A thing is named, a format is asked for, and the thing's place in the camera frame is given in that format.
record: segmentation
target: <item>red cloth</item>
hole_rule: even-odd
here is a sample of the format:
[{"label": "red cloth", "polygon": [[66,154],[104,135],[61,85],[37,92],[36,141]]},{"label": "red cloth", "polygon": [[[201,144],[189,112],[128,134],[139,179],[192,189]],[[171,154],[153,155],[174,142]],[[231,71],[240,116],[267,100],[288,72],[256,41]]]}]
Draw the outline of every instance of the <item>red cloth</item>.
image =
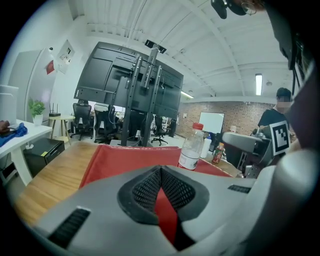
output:
[{"label": "red cloth", "polygon": [[[176,146],[122,147],[100,145],[90,160],[80,188],[90,182],[134,171],[139,168],[155,165],[177,166],[180,153],[181,148]],[[198,161],[194,171],[230,177],[229,174],[202,159]],[[162,232],[173,244],[176,235],[177,214],[162,189],[160,189],[156,199],[155,213],[159,218],[159,226]]]}]

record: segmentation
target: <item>white pot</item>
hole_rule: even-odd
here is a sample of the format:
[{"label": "white pot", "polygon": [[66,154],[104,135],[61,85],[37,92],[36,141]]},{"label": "white pot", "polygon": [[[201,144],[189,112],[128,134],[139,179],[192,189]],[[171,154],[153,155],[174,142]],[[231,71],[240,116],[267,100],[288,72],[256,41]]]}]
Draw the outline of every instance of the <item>white pot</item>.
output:
[{"label": "white pot", "polygon": [[37,114],[34,118],[33,118],[33,123],[35,126],[40,126],[42,125],[42,121],[44,120],[44,115],[43,114]]}]

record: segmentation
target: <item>plastic water bottle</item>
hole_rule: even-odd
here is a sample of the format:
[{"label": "plastic water bottle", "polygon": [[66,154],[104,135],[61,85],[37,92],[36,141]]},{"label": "plastic water bottle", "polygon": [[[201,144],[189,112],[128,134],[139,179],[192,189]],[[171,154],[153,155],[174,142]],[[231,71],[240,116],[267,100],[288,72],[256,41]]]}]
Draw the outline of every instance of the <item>plastic water bottle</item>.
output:
[{"label": "plastic water bottle", "polygon": [[208,155],[208,151],[210,149],[210,145],[211,145],[211,137],[208,136],[204,139],[204,143],[203,143],[203,148],[202,148],[202,152],[200,157],[201,158],[206,158]]},{"label": "plastic water bottle", "polygon": [[192,128],[192,135],[184,141],[178,162],[178,167],[188,170],[196,168],[204,145],[204,125],[194,122]]}]

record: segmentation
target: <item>metal pole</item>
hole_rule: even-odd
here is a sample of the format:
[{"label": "metal pole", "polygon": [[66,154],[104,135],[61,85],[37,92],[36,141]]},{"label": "metal pole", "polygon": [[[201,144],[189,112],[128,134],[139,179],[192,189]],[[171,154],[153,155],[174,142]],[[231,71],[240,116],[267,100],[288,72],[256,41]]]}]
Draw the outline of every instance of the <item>metal pole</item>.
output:
[{"label": "metal pole", "polygon": [[139,72],[141,69],[142,61],[143,61],[142,57],[139,57],[135,66],[134,66],[131,81],[129,81],[128,95],[127,95],[128,98],[127,98],[127,104],[126,104],[126,108],[125,108],[123,127],[122,127],[122,135],[121,135],[121,146],[127,145],[132,101],[133,101],[135,87],[136,87],[138,75],[139,75]]},{"label": "metal pole", "polygon": [[154,119],[156,97],[157,97],[157,93],[158,93],[161,72],[162,72],[162,67],[161,67],[161,65],[159,65],[158,70],[156,72],[155,83],[154,83],[154,87],[152,90],[152,96],[151,96],[150,105],[149,105],[149,109],[148,109],[148,113],[147,113],[145,127],[144,127],[144,135],[143,135],[143,142],[142,142],[143,147],[147,146],[147,143],[149,140],[150,126],[151,126],[152,120]]},{"label": "metal pole", "polygon": [[146,68],[146,72],[143,74],[142,80],[141,80],[141,87],[143,88],[149,88],[149,82],[150,82],[150,76],[152,72],[152,68],[154,64],[156,63],[156,58],[158,55],[158,45],[154,44],[150,56],[147,60],[148,67]]}]

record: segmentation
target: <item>fluorescent light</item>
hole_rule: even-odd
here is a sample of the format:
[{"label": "fluorescent light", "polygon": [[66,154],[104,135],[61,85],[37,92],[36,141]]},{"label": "fluorescent light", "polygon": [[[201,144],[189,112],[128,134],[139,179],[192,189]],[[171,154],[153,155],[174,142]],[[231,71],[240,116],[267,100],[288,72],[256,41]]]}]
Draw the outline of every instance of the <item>fluorescent light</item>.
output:
[{"label": "fluorescent light", "polygon": [[256,86],[256,95],[261,95],[262,92],[262,74],[255,74],[255,86]]},{"label": "fluorescent light", "polygon": [[190,98],[190,99],[193,99],[193,98],[194,98],[194,97],[192,97],[191,95],[189,95],[189,94],[187,94],[187,93],[185,93],[185,92],[183,92],[183,91],[181,91],[181,94],[184,95],[184,96],[186,96],[186,97],[188,97],[188,98]]}]

